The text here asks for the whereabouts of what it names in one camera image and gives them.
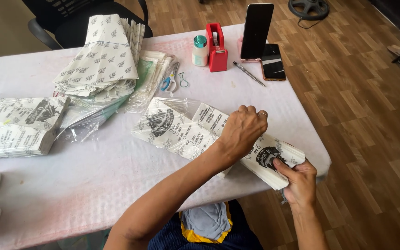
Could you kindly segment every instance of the table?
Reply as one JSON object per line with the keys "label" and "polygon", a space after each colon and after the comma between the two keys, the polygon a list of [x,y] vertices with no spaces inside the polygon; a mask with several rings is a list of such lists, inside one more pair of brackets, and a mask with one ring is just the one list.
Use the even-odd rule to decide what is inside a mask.
{"label": "table", "polygon": [[[288,81],[254,82],[232,62],[243,25],[223,27],[228,71],[210,73],[191,62],[192,38],[205,31],[153,37],[144,49],[179,57],[179,72],[190,83],[175,97],[188,97],[230,113],[239,105],[268,112],[268,134],[302,149],[323,177],[331,164]],[[79,48],[0,57],[0,97],[46,97],[52,80]],[[244,65],[262,79],[260,64]],[[164,149],[136,139],[130,130],[141,114],[119,110],[81,144],[56,141],[49,155],[0,158],[0,250],[20,249],[111,227],[124,210],[153,185],[188,163]],[[225,179],[213,177],[180,209],[231,200],[270,187],[242,165]]]}

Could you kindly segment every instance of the yellow trim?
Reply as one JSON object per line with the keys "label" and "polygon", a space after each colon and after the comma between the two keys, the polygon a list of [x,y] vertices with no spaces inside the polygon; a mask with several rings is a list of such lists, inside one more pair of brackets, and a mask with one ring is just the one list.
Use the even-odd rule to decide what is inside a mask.
{"label": "yellow trim", "polygon": [[222,235],[217,240],[210,240],[208,238],[205,238],[203,236],[200,236],[200,235],[194,233],[194,230],[187,230],[183,225],[183,221],[181,220],[182,212],[179,212],[178,213],[178,217],[179,217],[179,219],[181,221],[181,234],[189,242],[222,243],[223,240],[225,240],[225,237],[228,235],[228,233],[231,231],[231,228],[232,228],[231,213],[229,212],[229,204],[228,204],[228,202],[225,202],[225,205],[226,205],[226,216],[228,217],[228,222],[230,224],[230,228],[229,228],[229,230],[222,232]]}

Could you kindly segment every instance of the black smartphone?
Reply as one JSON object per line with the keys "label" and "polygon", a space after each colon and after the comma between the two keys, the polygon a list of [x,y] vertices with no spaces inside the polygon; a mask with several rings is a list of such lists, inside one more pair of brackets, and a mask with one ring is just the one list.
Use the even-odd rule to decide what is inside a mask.
{"label": "black smartphone", "polygon": [[274,4],[272,3],[252,3],[248,5],[240,51],[241,59],[262,57],[273,11]]}
{"label": "black smartphone", "polygon": [[267,81],[286,80],[279,45],[265,44],[265,49],[260,63],[262,65],[263,79]]}

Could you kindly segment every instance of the wooden floor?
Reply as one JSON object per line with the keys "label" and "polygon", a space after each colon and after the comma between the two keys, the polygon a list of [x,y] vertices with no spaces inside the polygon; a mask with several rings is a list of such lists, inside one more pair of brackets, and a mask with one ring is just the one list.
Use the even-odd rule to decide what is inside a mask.
{"label": "wooden floor", "polygon": [[[386,51],[400,32],[366,0],[328,1],[329,17],[311,29],[297,26],[287,0],[273,1],[268,37],[332,160],[317,187],[319,218],[333,250],[400,250],[400,68]],[[257,2],[147,0],[149,25],[161,36],[240,24]],[[272,190],[239,199],[265,250],[298,248],[280,201]]]}

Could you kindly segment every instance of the office chair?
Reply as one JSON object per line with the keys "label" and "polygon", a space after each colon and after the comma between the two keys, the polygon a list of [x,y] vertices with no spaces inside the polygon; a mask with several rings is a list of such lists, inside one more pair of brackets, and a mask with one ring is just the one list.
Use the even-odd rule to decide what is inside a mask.
{"label": "office chair", "polygon": [[[27,23],[30,32],[51,49],[83,47],[89,17],[118,14],[146,26],[144,37],[152,37],[147,25],[148,13],[145,0],[138,0],[144,20],[113,0],[23,0],[36,16]],[[55,42],[45,31],[55,35]]]}

